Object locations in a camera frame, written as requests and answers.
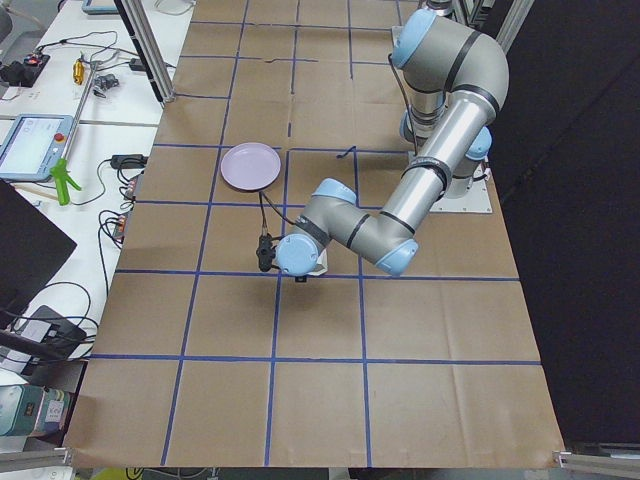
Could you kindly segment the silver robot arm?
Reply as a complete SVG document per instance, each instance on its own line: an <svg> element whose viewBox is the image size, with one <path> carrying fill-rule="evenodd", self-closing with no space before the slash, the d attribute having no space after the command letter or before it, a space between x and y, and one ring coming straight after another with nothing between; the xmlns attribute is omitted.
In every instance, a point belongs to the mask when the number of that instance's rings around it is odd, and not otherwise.
<svg viewBox="0 0 640 480"><path fill-rule="evenodd" d="M433 10L439 16L451 17L455 13L453 0L423 0L420 5L422 8Z"/></svg>
<svg viewBox="0 0 640 480"><path fill-rule="evenodd" d="M449 106L378 214L358 208L355 193L341 182L327 178L320 183L276 247L275 260L287 275L310 274L331 241L390 275L402 274L419 249L416 230L449 189L481 129L505 103L509 67L502 47L431 9L418 9L409 17L391 61L410 90L446 93Z"/></svg>

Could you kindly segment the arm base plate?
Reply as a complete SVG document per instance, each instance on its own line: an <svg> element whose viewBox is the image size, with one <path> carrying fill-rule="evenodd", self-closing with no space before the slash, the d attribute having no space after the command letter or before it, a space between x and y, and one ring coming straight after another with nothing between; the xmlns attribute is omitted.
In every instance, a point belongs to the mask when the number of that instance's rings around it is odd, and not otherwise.
<svg viewBox="0 0 640 480"><path fill-rule="evenodd" d="M412 180L408 204L434 213L490 214L488 181L490 168L486 155L463 156L454 167L434 157L409 152L403 177Z"/></svg>

